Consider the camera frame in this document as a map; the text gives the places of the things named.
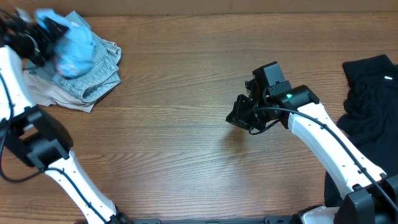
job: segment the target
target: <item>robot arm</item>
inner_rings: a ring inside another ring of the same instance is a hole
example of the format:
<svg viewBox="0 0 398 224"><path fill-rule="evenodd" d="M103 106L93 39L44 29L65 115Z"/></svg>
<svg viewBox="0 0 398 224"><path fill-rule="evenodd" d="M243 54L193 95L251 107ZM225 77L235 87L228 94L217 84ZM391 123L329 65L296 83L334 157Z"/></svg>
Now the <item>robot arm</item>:
<svg viewBox="0 0 398 224"><path fill-rule="evenodd" d="M340 208L321 207L303 214L302 223L396 223L398 175L388 177L362 155L336 127L319 98L307 86L292 88L277 62L253 75L245 83L250 95L238 96L226 121L249 133L254 128L261 133L269 128L267 122L279 120L311 149L344 199Z"/></svg>
<svg viewBox="0 0 398 224"><path fill-rule="evenodd" d="M385 175L385 172L380 167L374 165L362 155L337 128L321 103L309 103L297 108L297 110L313 118L318 118L319 121L327 124L354 154L355 158L366 167L374 180L380 181L381 174ZM347 194L354 192L353 186L356 184L363 187L372 184L360 172L358 166L349 157L339 142L321 126L298 114L290 114L288 124L291 132L298 136L311 149L326 171L331 175L340 192L341 198L345 198Z"/></svg>
<svg viewBox="0 0 398 224"><path fill-rule="evenodd" d="M32 37L24 40L39 42ZM88 223L128 223L126 216L98 190L79 164L66 129L34 103L22 74L21 54L13 48L4 43L0 46L0 74L4 80L0 85L0 133L11 125L9 132L4 133L6 137L2 136L6 138L7 148L27 166L36 167L53 178L80 208ZM13 108L9 107L7 94ZM19 138L33 126L38 130L35 134Z"/></svg>

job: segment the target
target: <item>crumpled fabric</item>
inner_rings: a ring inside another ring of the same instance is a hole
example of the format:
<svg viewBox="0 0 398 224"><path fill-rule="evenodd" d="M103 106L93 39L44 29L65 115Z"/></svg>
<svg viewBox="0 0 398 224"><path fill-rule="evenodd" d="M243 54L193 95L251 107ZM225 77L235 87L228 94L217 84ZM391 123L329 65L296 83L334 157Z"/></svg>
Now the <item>crumpled fabric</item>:
<svg viewBox="0 0 398 224"><path fill-rule="evenodd" d="M67 78L76 78L87 73L93 67L95 49L95 42L90 28L74 26L52 9L38 9L35 11L37 23L43 28L46 28L43 23L46 17L69 28L54 47L57 73Z"/></svg>
<svg viewBox="0 0 398 224"><path fill-rule="evenodd" d="M74 27L90 28L90 25L75 11L65 18ZM117 66L121 58L121 49L116 43L103 40L93 32L91 34L95 42L93 66L84 75L65 78L57 72L52 61L46 62L43 67L29 70L29 73L50 81L84 103L92 103L101 99L121 81ZM27 68L29 67L34 67L32 62L28 62Z"/></svg>
<svg viewBox="0 0 398 224"><path fill-rule="evenodd" d="M40 78L38 75L31 75L27 70L24 71L24 79L29 87L33 100L38 105L60 105L87 113L90 113L95 105L95 102L84 103L74 98L59 86Z"/></svg>

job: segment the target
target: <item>black cloth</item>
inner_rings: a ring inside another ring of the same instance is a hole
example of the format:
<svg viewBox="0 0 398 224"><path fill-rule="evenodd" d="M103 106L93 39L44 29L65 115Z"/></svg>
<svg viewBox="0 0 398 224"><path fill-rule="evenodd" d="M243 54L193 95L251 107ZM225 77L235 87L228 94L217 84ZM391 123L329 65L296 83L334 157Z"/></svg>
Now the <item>black cloth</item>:
<svg viewBox="0 0 398 224"><path fill-rule="evenodd" d="M398 67L386 55L345 62L348 84L337 126L349 140L388 176L398 174ZM325 178L325 205L343 202L330 175Z"/></svg>

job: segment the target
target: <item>wood grain surface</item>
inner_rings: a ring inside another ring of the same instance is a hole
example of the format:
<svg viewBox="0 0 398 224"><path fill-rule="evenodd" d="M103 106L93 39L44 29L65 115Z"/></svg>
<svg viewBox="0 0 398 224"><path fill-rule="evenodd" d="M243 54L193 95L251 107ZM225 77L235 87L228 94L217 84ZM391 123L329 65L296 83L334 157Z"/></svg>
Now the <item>wood grain surface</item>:
<svg viewBox="0 0 398 224"><path fill-rule="evenodd" d="M66 16L166 16L249 13L398 12L396 0L0 0L9 12L51 8Z"/></svg>
<svg viewBox="0 0 398 224"><path fill-rule="evenodd" d="M92 113L46 110L74 138L98 188L131 218L258 218L323 203L325 170L280 124L250 136L225 122L251 71L278 61L330 116L344 114L341 64L398 62L398 13L89 17L123 50L121 84ZM33 172L10 152L12 177ZM73 223L83 215L42 175L0 180L0 223Z"/></svg>

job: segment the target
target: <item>black cable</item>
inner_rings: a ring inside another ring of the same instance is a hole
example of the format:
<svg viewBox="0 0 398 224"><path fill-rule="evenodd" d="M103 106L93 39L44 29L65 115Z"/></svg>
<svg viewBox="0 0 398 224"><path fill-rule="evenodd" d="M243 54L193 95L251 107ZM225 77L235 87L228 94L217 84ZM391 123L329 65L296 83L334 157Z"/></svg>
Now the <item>black cable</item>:
<svg viewBox="0 0 398 224"><path fill-rule="evenodd" d="M254 85L252 84L250 87L249 100L253 100L253 89L254 89Z"/></svg>
<svg viewBox="0 0 398 224"><path fill-rule="evenodd" d="M279 119L273 121L271 124L269 124L268 126L266 126L266 128L264 128L263 130L258 131L258 132L256 132L256 133L252 133L252 132L251 132L251 131L253 130L253 127L251 127L251 129L249 129L249 134L251 134L251 135L258 135L258 134L264 133L264 132L266 132L268 129L270 129L271 127L273 127L273 125L277 124L279 121L280 121Z"/></svg>
<svg viewBox="0 0 398 224"><path fill-rule="evenodd" d="M7 12L7 11L5 11L3 9L0 9L0 12L4 13L5 15L7 15L8 18L12 17L12 15L9 12Z"/></svg>
<svg viewBox="0 0 398 224"><path fill-rule="evenodd" d="M92 211L102 220L102 222L107 223L104 217L87 201L87 199L83 196L83 194L80 192L79 188L76 186L76 184L71 180L71 178L66 174L63 170L58 169L58 168L46 168L44 171L48 170L55 170L59 172L61 175L63 175L69 183L72 185L72 187L76 190L76 193L81 197L81 199L86 203L87 207L92 209Z"/></svg>
<svg viewBox="0 0 398 224"><path fill-rule="evenodd" d="M348 147L344 144L344 142L337 136L336 133L334 133L327 126L327 124L324 124L324 123L320 122L319 120L317 120L317 119L315 119L315 118L313 118L313 117L311 117L311 116L309 116L309 115L307 115L305 113L301 113L301 112L298 112L298 111L289 110L289 109L285 109L285 108L259 107L259 108L251 109L251 111L265 111L265 110L272 110L272 111L278 110L278 111L289 112L289 113L292 113L292 114L298 114L298 115L300 115L300 116L302 116L304 118L309 119L310 121L313 121L313 122L317 123L319 126L323 127L325 130L327 130L340 143L340 145L347 152L347 154L350 156L350 158L353 160L353 162L358 166L359 170L370 180L370 182L372 182L372 184L378 189L378 191L380 191L382 196L387 200L387 202L391 205L391 207L395 210L395 212L398 213L398 207L395 204L395 202L392 201L392 199L388 196L388 194L379 186L379 184L368 173L366 168L361 165L361 163L355 158L353 153L348 149Z"/></svg>
<svg viewBox="0 0 398 224"><path fill-rule="evenodd" d="M38 172L36 172L36 173L34 173L34 174L28 176L28 177L25 177L25 178L19 179L19 180L10 179L10 178L8 178L8 177L4 174L4 172L2 171L2 167L1 167L2 152L3 152L3 150L4 150L4 145L5 145L5 143L6 143L6 136L7 136L8 132L9 132L9 130L10 130L10 127L11 127L11 119L14 117L14 105L12 104L11 96L10 96L10 93L9 93L9 91L8 91L7 84L6 84L6 82L4 81L4 79L3 79L2 75L1 75L1 73L0 73L0 79L1 79L2 85L3 85L3 87L4 87L4 91L6 92L7 99L8 99L8 105L9 105L9 107L10 107L10 116L9 116L8 121L7 121L6 131L4 132L4 135L3 135L2 139L1 139L1 144L0 144L0 176L1 176L4 180L6 180L6 181L8 181L8 182L12 182L12 183L21 183L21 182L30 180L30 179L32 179L33 177L36 177L36 176L38 176L39 174L44 173L45 171L48 171L48 170L55 170L55 171L57 171L57 172L59 172L60 174L62 174L62 175L65 176L65 178L69 181L69 183L70 183L70 184L73 186L73 188L76 190L76 193L77 193L77 194L81 197L81 199L86 203L87 207L90 208L90 209L92 209L92 211L93 211L104 223L107 223L107 221L105 220L105 218L101 216L101 214L91 205L91 203L89 203L89 201L87 201L87 199L86 199L86 198L83 196L83 194L80 192L80 190L79 190L79 188L76 186L76 184L71 180L71 178L70 178L63 170L60 170L60 169L57 169L57 168L46 168L46 169L44 169L44 170L40 170L40 171L38 171Z"/></svg>

